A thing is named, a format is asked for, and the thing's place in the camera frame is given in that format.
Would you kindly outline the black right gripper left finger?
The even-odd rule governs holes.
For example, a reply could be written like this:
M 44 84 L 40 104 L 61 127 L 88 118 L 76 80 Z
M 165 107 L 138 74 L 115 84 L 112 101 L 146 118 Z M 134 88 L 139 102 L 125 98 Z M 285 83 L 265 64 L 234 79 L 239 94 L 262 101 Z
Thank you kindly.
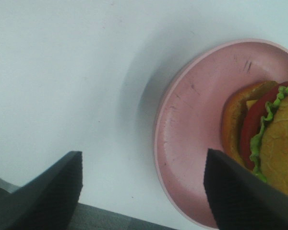
M 82 152 L 71 151 L 0 199 L 0 230 L 65 230 L 83 187 Z

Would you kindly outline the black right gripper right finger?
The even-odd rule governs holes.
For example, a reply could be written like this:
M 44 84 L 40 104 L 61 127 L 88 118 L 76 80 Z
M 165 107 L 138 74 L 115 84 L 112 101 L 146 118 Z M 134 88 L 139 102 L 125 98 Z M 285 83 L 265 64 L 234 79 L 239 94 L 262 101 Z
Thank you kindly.
M 207 152 L 204 189 L 220 230 L 288 230 L 288 196 L 219 150 Z

